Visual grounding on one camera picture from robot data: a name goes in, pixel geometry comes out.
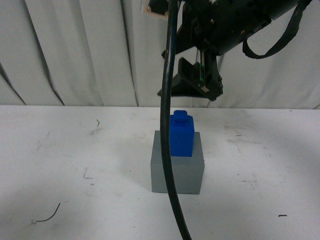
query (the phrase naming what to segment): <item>lego stud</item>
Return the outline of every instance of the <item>lego stud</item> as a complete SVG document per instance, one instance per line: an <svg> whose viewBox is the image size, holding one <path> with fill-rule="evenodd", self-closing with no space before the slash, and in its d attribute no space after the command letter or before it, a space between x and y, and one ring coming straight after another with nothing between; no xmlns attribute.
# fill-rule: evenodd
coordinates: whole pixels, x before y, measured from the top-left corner
<svg viewBox="0 0 320 240"><path fill-rule="evenodd" d="M173 120L175 122L185 122L188 120L188 113L185 110L175 110L173 112Z"/></svg>

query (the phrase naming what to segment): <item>black strap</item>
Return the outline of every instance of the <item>black strap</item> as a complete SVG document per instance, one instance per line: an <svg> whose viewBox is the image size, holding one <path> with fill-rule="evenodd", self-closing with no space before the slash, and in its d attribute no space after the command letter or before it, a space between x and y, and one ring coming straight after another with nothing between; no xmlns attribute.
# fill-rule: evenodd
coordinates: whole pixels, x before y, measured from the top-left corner
<svg viewBox="0 0 320 240"><path fill-rule="evenodd" d="M286 27L282 37L276 42L276 44L270 48L265 55L255 54L249 47L247 39L243 41L242 51L243 53L252 59L264 59L270 57L279 51L281 51L287 44L297 35L299 30L299 23L302 18L302 13L312 0L300 0L296 6L293 15L290 19L288 26Z"/></svg>

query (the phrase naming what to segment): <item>small wire piece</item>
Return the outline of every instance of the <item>small wire piece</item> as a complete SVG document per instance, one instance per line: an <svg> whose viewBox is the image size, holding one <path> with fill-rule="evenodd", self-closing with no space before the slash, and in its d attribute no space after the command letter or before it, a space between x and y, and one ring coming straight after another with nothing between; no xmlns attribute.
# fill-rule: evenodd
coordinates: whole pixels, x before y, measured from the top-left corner
<svg viewBox="0 0 320 240"><path fill-rule="evenodd" d="M52 219L52 218L54 217L54 215L56 215L59 207L60 207L60 202L59 202L58 206L56 207L56 210L54 211L54 214L53 214L51 217L49 217L49 218L46 219L46 220L40 220L40 221L35 221L35 222L36 222L36 223L45 222L45 221L48 221L48 220Z"/></svg>

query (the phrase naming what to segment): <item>stain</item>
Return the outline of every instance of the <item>stain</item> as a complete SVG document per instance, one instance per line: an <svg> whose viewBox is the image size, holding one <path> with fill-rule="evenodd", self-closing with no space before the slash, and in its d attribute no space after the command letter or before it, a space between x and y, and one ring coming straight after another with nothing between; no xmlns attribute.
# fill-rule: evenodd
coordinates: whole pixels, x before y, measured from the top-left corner
<svg viewBox="0 0 320 240"><path fill-rule="evenodd" d="M241 182L243 183L256 183L258 180L253 180L253 181L247 181L247 180L242 180Z"/></svg>
<svg viewBox="0 0 320 240"><path fill-rule="evenodd" d="M55 224L53 224L51 231L57 230L58 228L59 228L59 224L55 223Z"/></svg>
<svg viewBox="0 0 320 240"><path fill-rule="evenodd" d="M86 177L87 171L88 171L88 168L86 167L86 168L84 169L83 178L84 178L84 179L94 179L93 177Z"/></svg>
<svg viewBox="0 0 320 240"><path fill-rule="evenodd" d="M64 153L64 154L62 154L62 156L67 157L67 158L72 158L72 155L68 154L68 153Z"/></svg>
<svg viewBox="0 0 320 240"><path fill-rule="evenodd" d="M228 139L227 141L232 144L261 144L262 143L261 141L251 141L251 140L246 140L242 138Z"/></svg>
<svg viewBox="0 0 320 240"><path fill-rule="evenodd" d="M89 135L90 135L90 136L96 135L96 134L98 134L101 130L102 130L102 128L97 128L97 129L95 129L95 130L92 130L92 131L89 133Z"/></svg>
<svg viewBox="0 0 320 240"><path fill-rule="evenodd" d="M42 145L42 143L36 148L36 151L38 152L39 151L39 149L42 147L43 145Z"/></svg>

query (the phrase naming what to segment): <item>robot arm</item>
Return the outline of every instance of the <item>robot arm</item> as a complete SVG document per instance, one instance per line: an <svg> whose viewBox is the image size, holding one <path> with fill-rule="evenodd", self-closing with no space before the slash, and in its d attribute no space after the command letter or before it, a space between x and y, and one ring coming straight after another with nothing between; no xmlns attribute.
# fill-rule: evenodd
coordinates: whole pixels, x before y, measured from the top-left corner
<svg viewBox="0 0 320 240"><path fill-rule="evenodd" d="M201 61L195 64L181 58L178 74L172 80L171 95L217 99L223 93L217 56L243 42L243 52L250 58L262 59L279 52L297 34L302 13L311 0L186 0L182 25L176 35L175 53L196 47ZM247 39L296 7L282 38L265 55L253 53ZM149 9L165 15L166 0L151 0Z"/></svg>

